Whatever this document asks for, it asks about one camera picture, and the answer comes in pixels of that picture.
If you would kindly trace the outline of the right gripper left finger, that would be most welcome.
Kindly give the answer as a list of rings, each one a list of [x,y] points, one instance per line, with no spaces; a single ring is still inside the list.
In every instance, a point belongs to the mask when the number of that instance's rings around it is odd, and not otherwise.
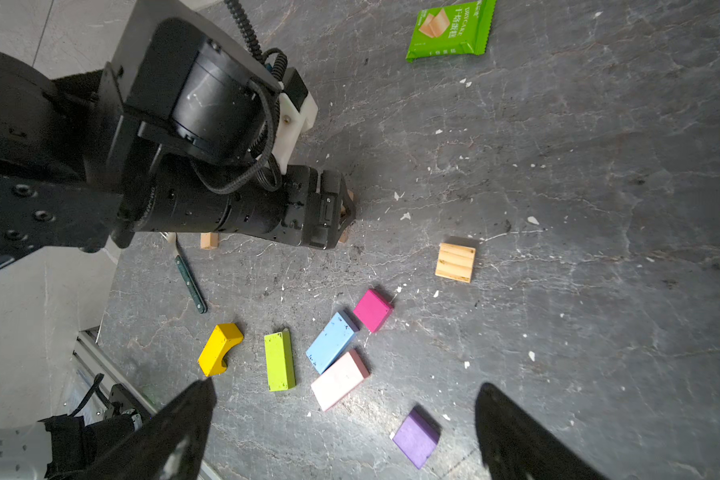
[[[77,477],[197,479],[216,402],[211,378],[193,382]]]

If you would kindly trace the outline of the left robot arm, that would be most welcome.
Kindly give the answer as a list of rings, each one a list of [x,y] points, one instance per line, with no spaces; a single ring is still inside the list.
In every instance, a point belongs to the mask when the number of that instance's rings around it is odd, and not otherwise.
[[[291,163],[316,102],[227,7],[240,40],[182,2],[139,1],[111,61],[53,80],[0,52],[0,270],[138,232],[342,240],[356,217],[344,177]]]

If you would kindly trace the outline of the small grooved wood block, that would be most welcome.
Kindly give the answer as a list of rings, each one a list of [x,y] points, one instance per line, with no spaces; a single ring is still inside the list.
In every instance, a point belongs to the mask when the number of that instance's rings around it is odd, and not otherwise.
[[[458,282],[470,283],[475,256],[475,248],[441,243],[435,275]]]

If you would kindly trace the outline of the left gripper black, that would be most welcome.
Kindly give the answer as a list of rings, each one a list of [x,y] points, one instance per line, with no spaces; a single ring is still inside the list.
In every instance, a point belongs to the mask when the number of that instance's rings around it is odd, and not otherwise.
[[[275,192],[251,181],[229,195],[209,191],[184,161],[166,161],[135,211],[119,220],[119,246],[137,232],[239,233],[272,242],[314,249],[346,243],[355,221],[342,205],[349,190],[342,175],[291,165]]]

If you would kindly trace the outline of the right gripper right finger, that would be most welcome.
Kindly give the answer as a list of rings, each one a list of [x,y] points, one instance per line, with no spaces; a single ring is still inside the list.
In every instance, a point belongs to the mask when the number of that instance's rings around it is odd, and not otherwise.
[[[474,413],[481,461],[493,479],[604,477],[492,383],[481,385]]]

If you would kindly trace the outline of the natural wood block long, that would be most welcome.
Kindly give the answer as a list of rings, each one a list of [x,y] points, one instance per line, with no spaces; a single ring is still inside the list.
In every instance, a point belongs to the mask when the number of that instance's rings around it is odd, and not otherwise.
[[[220,237],[216,232],[202,233],[200,238],[200,248],[202,250],[214,250],[219,247]]]

